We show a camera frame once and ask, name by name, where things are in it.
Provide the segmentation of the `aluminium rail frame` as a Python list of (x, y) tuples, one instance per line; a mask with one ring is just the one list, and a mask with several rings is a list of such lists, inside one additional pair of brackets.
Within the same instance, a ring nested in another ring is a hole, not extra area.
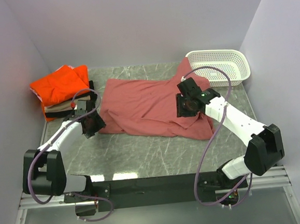
[[(272, 167), (268, 170), (263, 176), (254, 175), (252, 178), (252, 189), (265, 189), (265, 188), (279, 188), (285, 186), (292, 186), (292, 183), (288, 177), (286, 169), (284, 166)], [(47, 204), (38, 204), (30, 195), (22, 195), (19, 210), (28, 210), (28, 209), (36, 209), (42, 207), (55, 207), (55, 206), (68, 206), (75, 204), (88, 204), (92, 203), (92, 201), (88, 202), (74, 202), (74, 203), (65, 203), (64, 195), (55, 196), (48, 202)]]

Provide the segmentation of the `orange folded t shirt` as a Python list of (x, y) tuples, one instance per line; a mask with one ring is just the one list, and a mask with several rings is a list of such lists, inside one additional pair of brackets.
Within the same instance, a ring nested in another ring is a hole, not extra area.
[[(93, 88), (93, 82), (89, 82), (86, 65), (76, 68), (70, 65), (63, 65), (55, 72), (30, 84), (31, 91), (40, 100), (43, 114), (43, 107), (54, 106), (76, 98), (80, 93), (88, 93), (90, 92), (88, 88)], [(51, 122), (56, 118), (47, 119), (45, 117), (45, 119)]]

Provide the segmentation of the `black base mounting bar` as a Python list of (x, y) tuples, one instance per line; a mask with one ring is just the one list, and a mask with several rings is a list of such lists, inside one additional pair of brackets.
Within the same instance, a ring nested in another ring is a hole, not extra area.
[[(243, 177), (229, 180), (216, 171), (200, 173), (197, 195), (202, 202), (216, 201), (219, 190), (231, 190)], [(110, 200), (115, 209), (191, 202), (194, 196), (195, 174), (179, 174), (159, 177), (133, 178), (106, 182), (93, 182), (84, 197), (65, 195), (64, 202), (88, 202), (88, 196)]]

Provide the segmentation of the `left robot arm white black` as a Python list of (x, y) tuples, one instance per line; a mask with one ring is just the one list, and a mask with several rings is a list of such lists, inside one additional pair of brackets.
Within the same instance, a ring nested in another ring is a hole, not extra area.
[(80, 136), (90, 138), (105, 126), (97, 112), (95, 101), (79, 100), (71, 114), (45, 144), (25, 152), (23, 192), (46, 196), (75, 192), (82, 201), (90, 200), (94, 194), (94, 188), (89, 185), (90, 177), (67, 174), (62, 157)]

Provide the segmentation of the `beige folded t shirt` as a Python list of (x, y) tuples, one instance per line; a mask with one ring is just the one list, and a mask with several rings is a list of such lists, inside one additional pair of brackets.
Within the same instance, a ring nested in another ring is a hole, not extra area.
[(62, 103), (58, 103), (57, 105), (54, 106), (44, 107), (44, 111), (45, 113), (58, 113), (58, 112), (70, 111), (73, 109), (72, 103), (76, 104), (79, 100), (90, 100), (90, 95), (77, 97), (74, 101), (68, 100)]

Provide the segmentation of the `white perforated plastic basket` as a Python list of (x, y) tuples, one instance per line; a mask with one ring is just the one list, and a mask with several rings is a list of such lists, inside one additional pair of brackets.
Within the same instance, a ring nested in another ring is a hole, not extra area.
[(246, 57), (237, 50), (200, 50), (186, 54), (194, 74), (209, 80), (212, 87), (228, 86), (226, 77), (210, 67), (218, 68), (230, 78), (231, 85), (240, 85), (251, 76)]

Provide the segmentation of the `pink red t shirt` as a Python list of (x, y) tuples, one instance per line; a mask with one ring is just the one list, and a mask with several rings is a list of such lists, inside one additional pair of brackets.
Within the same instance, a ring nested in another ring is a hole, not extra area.
[(168, 80), (107, 80), (99, 112), (106, 126), (99, 133), (209, 140), (214, 132), (211, 118), (177, 117), (177, 85), (191, 69), (184, 58)]

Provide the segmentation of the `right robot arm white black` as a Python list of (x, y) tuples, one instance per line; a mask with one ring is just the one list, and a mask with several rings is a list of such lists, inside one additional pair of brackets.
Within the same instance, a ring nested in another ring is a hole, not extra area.
[(215, 90), (202, 90), (193, 78), (177, 85), (178, 117), (193, 117), (201, 113), (218, 121), (235, 134), (247, 150), (243, 156), (229, 160), (216, 171), (216, 189), (232, 188), (242, 177), (253, 173), (262, 176), (284, 156), (280, 128), (266, 126), (240, 112)]

